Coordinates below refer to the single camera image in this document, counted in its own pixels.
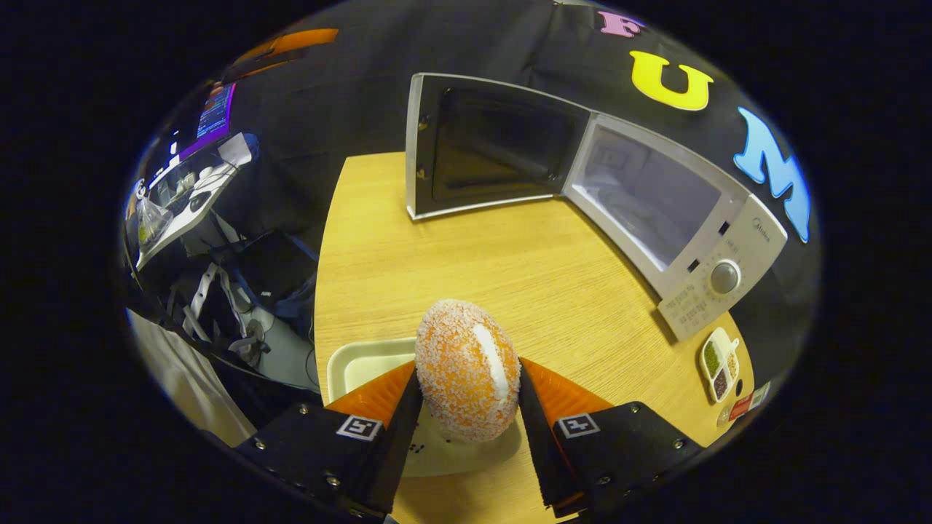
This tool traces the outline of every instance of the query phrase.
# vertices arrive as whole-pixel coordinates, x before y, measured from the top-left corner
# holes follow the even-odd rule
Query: small plate
[[[327,362],[327,394],[330,401],[414,360],[414,343],[413,337],[398,338],[355,342],[336,350]],[[451,475],[484,469],[507,460],[518,451],[520,444],[521,434],[515,422],[490,442],[447,442],[427,406],[422,405],[402,477]]]

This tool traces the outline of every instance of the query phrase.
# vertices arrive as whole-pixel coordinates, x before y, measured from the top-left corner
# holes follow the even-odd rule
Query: microwave
[[[483,78],[411,80],[412,220],[562,197],[622,250],[683,340],[771,267],[787,232],[718,165],[665,136],[553,95]]]

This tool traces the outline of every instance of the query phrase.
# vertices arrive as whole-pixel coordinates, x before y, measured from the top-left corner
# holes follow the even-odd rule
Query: blue letter m
[[[793,188],[792,195],[783,202],[783,209],[787,212],[789,222],[800,234],[800,239],[808,242],[809,190],[802,180],[800,167],[796,165],[793,157],[783,160],[780,147],[767,124],[744,107],[738,107],[738,113],[747,121],[747,143],[745,152],[734,156],[735,165],[754,182],[763,184],[765,177],[761,164],[766,161],[767,171],[770,173],[770,193],[775,199],[783,195],[787,189]]]

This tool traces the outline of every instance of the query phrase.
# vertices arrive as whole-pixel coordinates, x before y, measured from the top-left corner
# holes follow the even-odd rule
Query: orange bun
[[[514,420],[521,363],[498,323],[475,304],[435,302],[418,327],[414,362],[427,407],[448,436],[486,442]]]

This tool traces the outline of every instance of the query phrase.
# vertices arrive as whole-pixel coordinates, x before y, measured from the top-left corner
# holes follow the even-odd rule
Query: microwave button
[[[730,293],[738,285],[738,268],[729,262],[719,262],[709,275],[709,283],[719,295]]]

